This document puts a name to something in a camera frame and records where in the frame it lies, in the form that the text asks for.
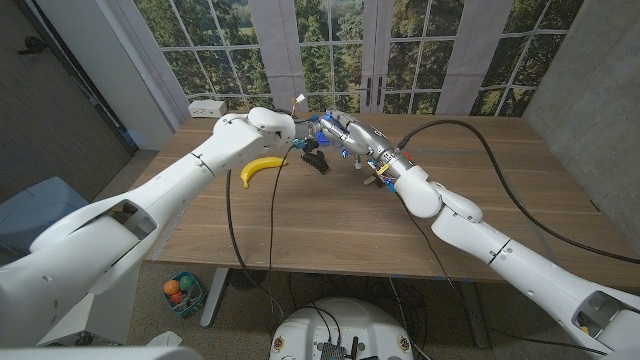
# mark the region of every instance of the blue basket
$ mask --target blue basket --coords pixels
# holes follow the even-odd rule
[[[204,289],[202,288],[202,286],[200,286],[200,283],[198,282],[198,280],[196,279],[195,276],[193,276],[192,273],[188,272],[188,271],[183,271],[180,274],[174,276],[171,280],[176,280],[177,282],[180,282],[180,279],[182,279],[182,277],[184,276],[191,276],[194,280],[194,285],[197,286],[198,290],[200,291],[200,296],[193,300],[191,305],[186,306],[186,307],[181,307],[177,310],[174,310],[173,307],[174,305],[172,305],[172,302],[170,300],[170,296],[168,296],[167,294],[164,293],[164,289],[162,290],[162,297],[164,298],[164,301],[167,303],[167,306],[169,306],[169,309],[171,310],[171,312],[173,312],[176,315],[179,316],[187,316],[189,314],[191,314],[192,312],[195,312],[198,307],[200,305],[202,305],[202,303],[204,302],[204,299],[207,297],[207,293],[204,291]]]

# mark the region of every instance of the glass door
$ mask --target glass door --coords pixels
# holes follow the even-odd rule
[[[367,93],[361,80],[369,1],[295,0],[294,6],[309,111],[360,112]]]
[[[273,107],[247,0],[134,0],[189,101]]]
[[[376,36],[375,104],[371,112],[434,114],[464,0],[381,2]]]

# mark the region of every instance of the yellow banana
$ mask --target yellow banana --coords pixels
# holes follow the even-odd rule
[[[253,174],[256,173],[256,171],[266,169],[266,168],[271,168],[271,167],[279,167],[280,164],[282,164],[283,160],[284,159],[279,157],[269,156],[269,157],[264,157],[260,159],[255,159],[252,162],[248,163],[244,167],[244,169],[242,169],[242,173],[240,174],[240,177],[244,182],[244,188],[245,189],[249,188],[249,179],[251,178],[251,176],[253,176]]]

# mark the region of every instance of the power strip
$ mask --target power strip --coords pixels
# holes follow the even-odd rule
[[[189,113],[192,117],[217,117],[220,118],[227,112],[227,104],[216,100],[195,100],[189,105]]]

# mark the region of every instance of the gray wall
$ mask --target gray wall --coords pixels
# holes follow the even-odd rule
[[[586,0],[523,118],[640,253],[640,2]]]
[[[173,131],[96,1],[38,4],[138,147],[162,149]]]

